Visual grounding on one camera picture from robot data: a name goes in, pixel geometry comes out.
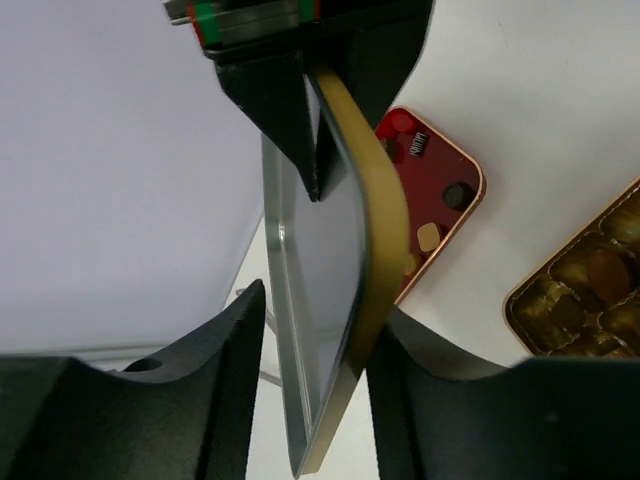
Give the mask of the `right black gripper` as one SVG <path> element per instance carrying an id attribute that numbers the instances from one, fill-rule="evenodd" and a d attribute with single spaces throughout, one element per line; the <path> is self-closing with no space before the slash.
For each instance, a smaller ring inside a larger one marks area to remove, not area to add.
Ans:
<path id="1" fill-rule="evenodd" d="M 321 196 L 321 173 L 304 58 L 296 49 L 398 22 L 416 20 L 425 25 L 432 10 L 430 1 L 164 1 L 162 5 L 173 26 L 192 27 L 204 55 L 214 61 L 223 92 L 293 164 L 312 201 Z"/>

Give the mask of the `left gripper tweezer left finger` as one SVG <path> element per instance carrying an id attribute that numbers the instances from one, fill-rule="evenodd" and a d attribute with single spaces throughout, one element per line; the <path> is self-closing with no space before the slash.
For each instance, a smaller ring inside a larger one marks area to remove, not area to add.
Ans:
<path id="1" fill-rule="evenodd" d="M 215 318 L 126 370 L 81 368 L 75 478 L 244 478 L 264 322 L 256 280 Z"/>

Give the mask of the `gold chocolate box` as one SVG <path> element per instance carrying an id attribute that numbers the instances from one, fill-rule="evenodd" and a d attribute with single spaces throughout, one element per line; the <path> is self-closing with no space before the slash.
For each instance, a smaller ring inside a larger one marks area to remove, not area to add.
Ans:
<path id="1" fill-rule="evenodd" d="M 533 355 L 639 355 L 639 181 L 506 297 L 504 318 Z"/>

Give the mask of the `left gripper tweezer right finger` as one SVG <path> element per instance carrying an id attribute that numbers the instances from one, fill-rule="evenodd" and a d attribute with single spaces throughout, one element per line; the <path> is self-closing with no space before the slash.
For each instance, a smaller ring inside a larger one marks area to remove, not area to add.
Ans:
<path id="1" fill-rule="evenodd" d="M 367 366 L 383 479 L 524 479 L 524 377 L 393 308 Z"/>

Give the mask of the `silver tin lid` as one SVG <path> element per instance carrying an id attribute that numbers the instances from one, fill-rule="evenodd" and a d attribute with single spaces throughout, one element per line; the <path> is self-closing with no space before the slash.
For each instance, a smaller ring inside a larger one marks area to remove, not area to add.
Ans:
<path id="1" fill-rule="evenodd" d="M 328 172 L 318 201 L 262 143 L 264 221 L 288 456 L 320 469 L 404 278 L 409 215 L 400 178 L 338 74 L 311 71 Z"/>

